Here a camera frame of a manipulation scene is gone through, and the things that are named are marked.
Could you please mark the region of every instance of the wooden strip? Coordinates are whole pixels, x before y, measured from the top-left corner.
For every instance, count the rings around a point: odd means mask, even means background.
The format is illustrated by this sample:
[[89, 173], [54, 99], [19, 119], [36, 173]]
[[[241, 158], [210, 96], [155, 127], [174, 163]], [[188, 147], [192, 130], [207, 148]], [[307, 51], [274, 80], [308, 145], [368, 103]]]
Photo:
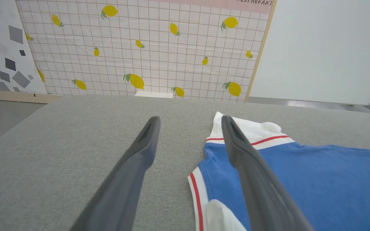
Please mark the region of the wooden strip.
[[26, 92], [0, 91], [0, 100], [48, 104], [62, 96], [29, 94]]
[[276, 2], [277, 1], [278, 0], [273, 1], [272, 8], [270, 9], [268, 23], [266, 24], [265, 32], [263, 34], [263, 39], [262, 39], [260, 51], [258, 53], [258, 58], [257, 58], [257, 61], [255, 63], [255, 67], [254, 67], [254, 72], [252, 73], [252, 78], [251, 78], [251, 82], [249, 83], [248, 92], [246, 92], [245, 103], [248, 103], [249, 94], [251, 93], [252, 84], [254, 82], [255, 75], [257, 74], [258, 66], [259, 66], [260, 61], [261, 61], [261, 55], [262, 55], [262, 52], [263, 52], [263, 47], [265, 46], [266, 38], [268, 37], [270, 23], [272, 22], [273, 12], [275, 12], [275, 7], [276, 7]]

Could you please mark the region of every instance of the yellow lemon print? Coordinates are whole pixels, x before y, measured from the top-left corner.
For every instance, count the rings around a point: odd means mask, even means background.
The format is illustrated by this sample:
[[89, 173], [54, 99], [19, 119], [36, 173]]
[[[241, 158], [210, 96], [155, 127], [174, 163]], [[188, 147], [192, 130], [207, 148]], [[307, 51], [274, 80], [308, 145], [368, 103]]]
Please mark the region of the yellow lemon print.
[[238, 25], [238, 20], [234, 17], [229, 17], [222, 22], [221, 30], [223, 31], [223, 29], [226, 28], [234, 28], [236, 25]]
[[82, 82], [81, 80], [78, 80], [78, 79], [74, 79], [72, 81], [73, 84], [75, 84], [77, 87], [79, 87], [80, 89], [83, 89], [83, 90], [86, 90], [86, 85], [84, 82]]
[[114, 17], [118, 13], [118, 10], [115, 8], [115, 6], [105, 6], [101, 11], [101, 18], [107, 18], [108, 17]]
[[174, 88], [171, 88], [171, 91], [175, 92], [177, 96], [184, 98], [185, 92], [182, 88], [174, 87]]
[[44, 76], [44, 74], [40, 70], [38, 70], [38, 73], [40, 74], [42, 81], [45, 83], [45, 76]]
[[208, 64], [208, 57], [204, 57], [204, 60], [202, 60], [202, 65], [207, 65]]
[[137, 47], [139, 47], [139, 48], [144, 48], [145, 46], [141, 43], [141, 41], [139, 41], [139, 40], [137, 40], [136, 42], [135, 42], [135, 44], [137, 45]]
[[64, 24], [59, 20], [59, 17], [54, 14], [52, 15], [52, 22], [59, 27], [64, 26]]
[[34, 39], [28, 33], [25, 33], [25, 37], [28, 41], [34, 41]]
[[138, 88], [138, 89], [144, 88], [144, 81], [138, 75], [129, 73], [129, 74], [124, 75], [124, 79], [126, 79], [128, 82], [131, 80], [131, 84], [135, 88]]
[[95, 56], [100, 55], [100, 50], [97, 47], [94, 47], [94, 55]]
[[172, 34], [174, 34], [176, 36], [182, 34], [181, 32], [178, 31], [178, 27], [173, 22], [171, 22], [171, 25], [169, 26], [169, 29], [172, 32]]
[[252, 55], [251, 51], [246, 51], [246, 57], [252, 58], [254, 56]]
[[235, 82], [228, 82], [222, 85], [222, 88], [228, 89], [229, 93], [234, 96], [239, 96], [241, 93], [241, 86]]

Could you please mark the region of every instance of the beige border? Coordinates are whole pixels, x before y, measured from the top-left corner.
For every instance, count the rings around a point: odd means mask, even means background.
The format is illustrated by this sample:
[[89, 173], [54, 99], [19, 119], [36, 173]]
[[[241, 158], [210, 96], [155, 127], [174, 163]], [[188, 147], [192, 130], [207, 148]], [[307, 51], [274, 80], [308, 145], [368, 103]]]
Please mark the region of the beige border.
[[274, 0], [272, 2], [272, 8], [270, 9], [268, 23], [267, 23], [266, 28], [265, 28], [265, 33], [263, 34], [263, 39], [262, 39], [260, 51], [258, 53], [258, 58], [257, 58], [257, 61], [255, 63], [254, 73], [252, 73], [252, 78], [251, 78], [251, 82], [249, 83], [248, 92], [246, 92], [245, 103], [248, 103], [249, 94], [251, 93], [252, 84], [254, 83], [255, 75], [257, 74], [258, 66], [259, 66], [260, 61], [261, 61], [261, 55], [262, 55], [262, 52], [263, 52], [263, 47], [265, 46], [266, 38], [268, 37], [270, 23], [272, 22], [273, 12], [275, 12], [275, 7], [276, 7], [276, 2], [277, 1], [278, 0]]
[[26, 92], [0, 91], [0, 100], [48, 104], [62, 96], [39, 95]]

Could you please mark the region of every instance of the red stripe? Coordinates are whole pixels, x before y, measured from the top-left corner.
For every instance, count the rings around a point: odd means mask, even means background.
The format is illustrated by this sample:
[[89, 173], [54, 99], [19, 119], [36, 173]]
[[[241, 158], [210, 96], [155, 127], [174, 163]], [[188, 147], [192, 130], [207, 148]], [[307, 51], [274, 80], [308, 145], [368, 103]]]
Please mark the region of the red stripe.
[[192, 184], [194, 185], [195, 195], [197, 197], [197, 207], [198, 207], [198, 215], [199, 215], [199, 230], [204, 231], [204, 221], [202, 218], [202, 209], [201, 209], [201, 202], [199, 200], [199, 191], [197, 187], [197, 182], [195, 181], [195, 177], [193, 173], [191, 173], [190, 176], [191, 176]]
[[[251, 145], [257, 145], [257, 144], [260, 144], [260, 143], [263, 143], [263, 142], [267, 142], [267, 141], [274, 140], [274, 139], [279, 139], [279, 138], [289, 138], [289, 136], [272, 136], [272, 137], [260, 140], [258, 142], [255, 142], [255, 143], [251, 143]], [[209, 138], [209, 139], [207, 139], [207, 141], [210, 141], [210, 140], [224, 140], [224, 138]]]

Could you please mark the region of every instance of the white rectangular object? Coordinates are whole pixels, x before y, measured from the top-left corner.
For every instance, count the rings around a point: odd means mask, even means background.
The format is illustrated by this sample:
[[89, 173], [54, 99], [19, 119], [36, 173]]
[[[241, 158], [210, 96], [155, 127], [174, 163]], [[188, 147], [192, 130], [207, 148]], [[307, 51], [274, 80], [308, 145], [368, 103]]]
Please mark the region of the white rectangular object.
[[135, 96], [155, 97], [155, 98], [173, 98], [172, 93], [149, 92], [149, 91], [137, 91]]
[[370, 103], [370, 1], [278, 0], [252, 97]]

